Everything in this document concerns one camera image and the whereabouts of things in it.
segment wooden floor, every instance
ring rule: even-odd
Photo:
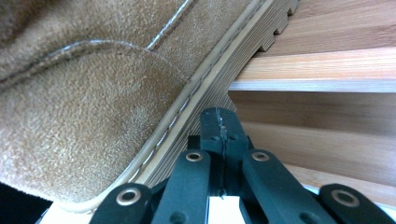
[[[396,1],[301,0],[229,94],[255,147],[302,183],[396,206]]]

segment rubber sole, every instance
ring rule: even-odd
[[[126,182],[153,187],[173,169],[187,148],[189,135],[199,134],[199,115],[220,106],[235,110],[227,91],[258,49],[268,49],[288,24],[298,0],[252,1],[201,63],[162,121],[119,178],[96,198],[84,203],[56,203],[70,212],[91,213],[116,186]]]

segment seam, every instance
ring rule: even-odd
[[[204,82],[205,78],[212,71],[212,69],[215,66],[215,64],[219,61],[219,59],[222,57],[222,55],[227,50],[227,48],[230,47],[231,43],[240,34],[242,29],[248,24],[248,22],[253,18],[253,16],[257,13],[257,11],[262,7],[264,2],[265,2],[265,0],[261,0],[260,1],[260,3],[253,9],[253,11],[250,13],[250,15],[238,27],[238,29],[236,30],[235,34],[228,40],[226,46],[224,46],[224,48],[221,49],[221,51],[217,55],[216,59],[209,65],[209,68],[206,70],[204,75],[199,79],[199,81],[198,81],[197,85],[195,86],[195,88],[190,92],[190,94],[187,96],[186,101],[183,103],[181,108],[177,111],[175,117],[172,119],[172,121],[170,122],[170,124],[166,128],[166,131],[163,134],[163,136],[161,137],[160,141],[151,149],[148,157],[145,159],[145,161],[143,161],[142,164],[139,165],[137,170],[134,172],[134,175],[128,180],[128,183],[131,183],[131,182],[135,181],[139,177],[140,173],[144,170],[145,165],[152,159],[152,156],[155,154],[156,151],[158,151],[159,147],[163,144],[163,141],[166,139],[166,137],[168,136],[169,132],[174,127],[174,125],[175,125],[176,121],[178,120],[178,118],[180,117],[181,113],[184,111],[186,106],[189,104],[190,99],[192,98],[192,96],[198,91],[198,89],[200,88],[201,84]]]
[[[171,67],[176,68],[178,73],[181,73],[181,70],[174,66],[172,63],[170,63],[168,60],[166,60],[163,56],[154,53],[152,51],[149,51],[147,49],[143,49],[138,47],[137,45],[133,43],[129,43],[126,41],[121,41],[121,40],[110,40],[110,39],[92,39],[92,40],[82,40],[78,41],[75,43],[72,43],[70,45],[64,46],[60,49],[56,49],[55,51],[47,54],[44,57],[41,57],[40,59],[28,64],[26,68],[23,70],[13,73],[9,75],[6,78],[3,78],[0,80],[0,91],[3,91],[23,80],[25,80],[28,77],[32,77],[35,73],[42,71],[56,63],[61,63],[67,60],[71,60],[74,58],[77,58],[82,55],[90,55],[93,53],[96,53],[100,50],[108,49],[109,46],[124,46],[128,49],[140,49],[145,51],[148,54],[152,54],[155,57],[160,58],[164,62],[168,63]],[[32,73],[29,74],[24,74],[27,73],[29,70],[34,70]]]
[[[181,18],[189,11],[194,0],[186,0],[172,18],[165,24],[161,31],[151,40],[146,47],[147,50],[156,50],[163,40],[176,29],[180,24]]]

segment wooden surface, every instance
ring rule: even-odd
[[[302,183],[396,206],[396,1],[301,0],[229,94],[255,147]]]
[[[396,92],[396,1],[301,0],[234,91]]]

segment tan suede boot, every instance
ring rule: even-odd
[[[0,3],[0,181],[90,212],[169,176],[296,0]]]

